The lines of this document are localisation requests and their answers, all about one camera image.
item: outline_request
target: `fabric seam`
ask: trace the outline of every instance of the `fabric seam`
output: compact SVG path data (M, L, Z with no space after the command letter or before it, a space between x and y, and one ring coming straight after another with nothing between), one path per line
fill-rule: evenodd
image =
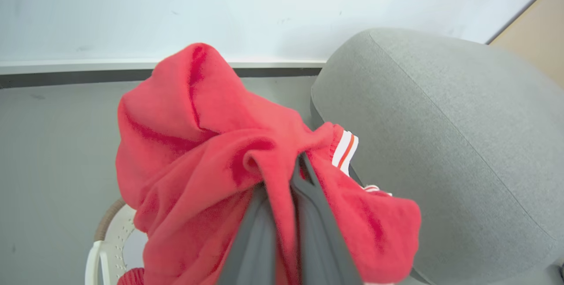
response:
M457 128L457 126L453 123L453 121L451 121L451 119L449 119L447 117L447 115L443 112L443 110L441 110L441 108L439 108L439 106L437 106L437 104L435 103L435 101L433 101L431 99L431 97L429 97L429 95L427 95L427 93L425 92L425 90L423 90L423 88L421 88L421 86L419 84L417 84L417 82L415 82L415 80L413 79L413 77L411 77L409 74L407 74L407 72L405 72L405 70L403 69L402 66L400 66L396 60L390 55L390 53L385 50L380 44L378 44L378 42L376 42L376 40L374 39L374 36L372 36L371 33L368 34L370 36L370 39L372 40L372 42L378 47L380 48L380 50L382 50L382 52L384 52L386 54L386 56L388 56L388 58L403 72L403 74L405 74L405 76L407 78L409 78L419 89L419 91L421 91L421 93L423 93L423 95L425 96L425 98L427 98L427 100L429 100L429 102L431 102L431 104L433 104L433 106L439 110L439 112L441 113L441 115L443 116L443 118L445 118L452 126L453 128L456 130L456 132L464 139L464 141L472 148L472 150L474 151L474 153L476 153L476 155L478 155L478 157L480 157L480 159L484 162L484 164L488 167L488 169L490 169L490 171L495 175L495 177L497 178L497 180L503 185L503 187L505 188L506 191L508 191L508 193L511 195L511 197L513 197L513 200L515 200L515 202L519 205L519 207L521 207L521 209L527 214L528 218L534 222L534 224L537 225L537 227L539 229L541 229L542 232L544 232L546 235L548 235L548 237L550 237L550 239L552 239L552 241L556 241L556 238L552 237L552 235L550 235L548 232L546 232L539 224L538 222L536 222L536 220L534 220L531 215L528 213L527 209L525 209L523 207L523 205L520 204L519 200L517 200L517 198L515 197L515 195L513 194L513 192L506 186L506 184L501 180L501 178L499 178L499 175L491 168L490 164L484 159L484 157L478 153L478 151L474 148L474 146L471 144L470 141L468 141L468 139L464 136L464 134L462 132L460 132L460 129Z

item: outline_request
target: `gray floor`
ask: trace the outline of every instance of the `gray floor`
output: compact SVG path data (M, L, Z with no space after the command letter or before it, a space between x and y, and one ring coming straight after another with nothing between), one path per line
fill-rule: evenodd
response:
M314 78L244 78L309 124ZM115 111L137 82L0 90L0 283L83 283L93 232L119 197ZM415 285L407 279L403 285ZM562 285L536 271L498 285Z

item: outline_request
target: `beige wall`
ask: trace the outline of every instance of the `beige wall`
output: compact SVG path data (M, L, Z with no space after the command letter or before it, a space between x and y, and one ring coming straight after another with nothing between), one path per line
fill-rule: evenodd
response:
M491 45L510 50L564 88L564 0L537 0Z

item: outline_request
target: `red fabric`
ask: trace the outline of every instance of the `red fabric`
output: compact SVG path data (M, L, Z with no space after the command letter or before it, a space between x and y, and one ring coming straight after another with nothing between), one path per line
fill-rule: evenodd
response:
M278 284L300 283L289 179L307 151L365 281L408 275L419 208L367 193L331 164L342 128L312 132L294 110L245 90L212 47L193 44L163 60L123 96L115 166L135 226L148 235L145 285L216 281L251 196L266 183L278 229Z
M119 278L117 285L142 285L144 272L145 270L139 267L131 269Z

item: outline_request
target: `gray cushion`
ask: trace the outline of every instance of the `gray cushion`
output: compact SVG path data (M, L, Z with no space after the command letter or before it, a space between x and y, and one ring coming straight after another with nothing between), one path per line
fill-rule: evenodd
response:
M417 201L414 269L438 285L542 268L564 240L564 91L510 53L409 30L357 34L312 87L360 138L365 184Z

